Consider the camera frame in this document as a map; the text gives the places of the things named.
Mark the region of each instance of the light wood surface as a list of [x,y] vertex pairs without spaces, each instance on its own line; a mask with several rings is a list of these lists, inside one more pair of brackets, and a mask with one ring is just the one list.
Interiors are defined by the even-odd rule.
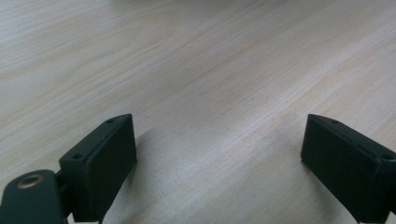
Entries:
[[301,164],[306,116],[396,150],[395,100],[394,0],[0,3],[0,190],[132,113],[105,223],[355,223]]

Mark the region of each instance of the black bracket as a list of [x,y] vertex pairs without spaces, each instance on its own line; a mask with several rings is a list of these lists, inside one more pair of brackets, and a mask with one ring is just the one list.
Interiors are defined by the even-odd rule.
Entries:
[[317,115],[306,123],[303,163],[358,222],[396,212],[396,153],[345,124]]
[[122,182],[136,164],[132,115],[102,123],[64,154],[61,170],[38,170],[6,186],[0,223],[103,221]]

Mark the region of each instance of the black plastic part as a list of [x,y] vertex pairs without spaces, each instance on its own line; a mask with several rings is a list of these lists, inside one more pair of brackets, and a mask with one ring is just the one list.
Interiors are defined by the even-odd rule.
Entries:
[[8,183],[3,194],[0,223],[66,223],[55,174],[38,170]]
[[309,115],[301,158],[358,222],[395,210],[396,153],[345,124]]
[[102,221],[135,163],[131,115],[105,121],[64,154],[60,176],[76,195],[70,209],[74,220]]

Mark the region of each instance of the screw hole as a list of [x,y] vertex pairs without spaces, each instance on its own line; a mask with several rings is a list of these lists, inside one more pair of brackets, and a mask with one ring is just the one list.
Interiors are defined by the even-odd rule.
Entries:
[[390,155],[382,155],[381,157],[382,157],[382,159],[387,160],[387,161],[393,161],[394,160],[394,158],[392,156],[390,156]]
[[44,176],[43,175],[29,175],[22,179],[20,182],[18,182],[18,188],[19,189],[29,189],[41,181],[43,181]]
[[75,160],[78,160],[78,159],[80,159],[82,157],[82,154],[81,153],[77,153],[77,154],[74,154],[73,155],[73,159],[75,159]]

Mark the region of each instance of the wood grain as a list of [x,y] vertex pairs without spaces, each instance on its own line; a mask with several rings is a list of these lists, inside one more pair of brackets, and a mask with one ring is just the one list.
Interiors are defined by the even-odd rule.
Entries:
[[396,150],[395,100],[394,0],[0,4],[0,190],[132,113],[105,223],[354,223],[300,163],[306,116]]

